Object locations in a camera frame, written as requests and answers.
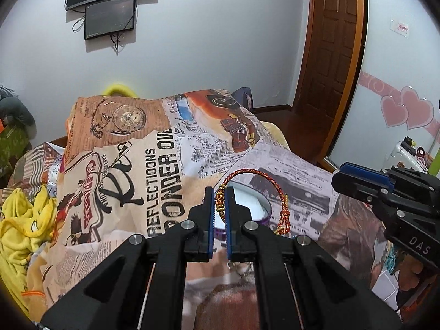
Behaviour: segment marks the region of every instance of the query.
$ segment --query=pink wall sticker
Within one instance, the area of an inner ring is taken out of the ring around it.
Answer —
[[[422,128],[434,118],[434,107],[427,99],[419,99],[417,92],[411,87],[404,87],[400,92],[400,101],[408,110],[406,126],[408,130]]]
[[[402,125],[408,120],[408,110],[404,105],[397,104],[391,95],[382,97],[381,109],[387,128]]]
[[[433,137],[437,135],[440,123],[434,118],[434,107],[429,100],[420,99],[414,88],[398,90],[363,71],[358,84],[382,96],[381,110],[387,128],[406,123],[408,130],[425,128]]]

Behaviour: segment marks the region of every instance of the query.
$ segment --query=yellow cloth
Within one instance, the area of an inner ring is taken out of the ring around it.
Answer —
[[[280,143],[285,148],[288,148],[290,150],[289,144],[287,143],[287,140],[285,139],[284,134],[278,128],[278,126],[276,126],[275,124],[269,123],[267,121],[262,121],[261,123],[265,126],[265,128],[267,130],[269,130],[270,135],[272,135],[278,143]]]
[[[123,84],[112,84],[108,87],[102,95],[122,95],[123,97],[139,98],[135,92]]]
[[[35,197],[34,205],[21,189],[5,200],[0,221],[0,275],[20,308],[28,314],[21,296],[26,291],[26,271],[32,253],[49,241],[56,215],[56,199],[46,188]]]

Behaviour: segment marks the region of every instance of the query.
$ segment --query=newspaper print blanket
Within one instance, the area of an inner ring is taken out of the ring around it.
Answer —
[[[16,188],[21,188],[31,202],[45,184],[51,197],[56,197],[56,182],[63,150],[43,143],[23,155],[15,165],[7,187],[0,189],[0,208]]]
[[[51,247],[28,270],[29,290],[44,298],[30,302],[35,321],[130,234],[166,232],[203,202],[206,186],[218,187],[239,168],[268,173],[289,194],[288,237],[317,240],[338,200],[330,173],[280,146],[223,90],[155,101],[80,98],[67,125],[56,229]],[[234,181],[267,198],[274,228],[281,202],[273,186],[255,175]],[[228,263],[224,242],[214,247],[209,263],[188,264],[183,329],[230,329],[217,320],[231,318],[240,319],[241,329],[258,328],[252,267]],[[363,266],[362,274],[370,274],[373,261]]]

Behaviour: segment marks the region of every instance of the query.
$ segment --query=metal screw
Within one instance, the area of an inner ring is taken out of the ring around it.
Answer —
[[[306,235],[300,235],[298,237],[296,237],[296,241],[301,245],[301,246],[308,246],[310,244],[310,242],[312,242],[312,240],[310,239],[309,236]]]
[[[138,244],[142,243],[143,237],[141,235],[132,235],[128,239],[128,241],[134,245],[137,246]]]
[[[255,221],[247,221],[245,223],[245,229],[247,230],[256,230],[258,228],[258,223]]]
[[[194,223],[194,221],[187,219],[187,220],[183,221],[180,225],[182,226],[183,229],[190,230],[191,228],[193,228],[195,226],[195,223]]]

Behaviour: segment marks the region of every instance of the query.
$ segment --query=wooden floor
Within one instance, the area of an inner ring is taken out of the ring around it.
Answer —
[[[255,115],[278,126],[294,154],[316,164],[328,133],[325,123],[318,121],[316,115],[289,110],[258,112],[258,109]]]

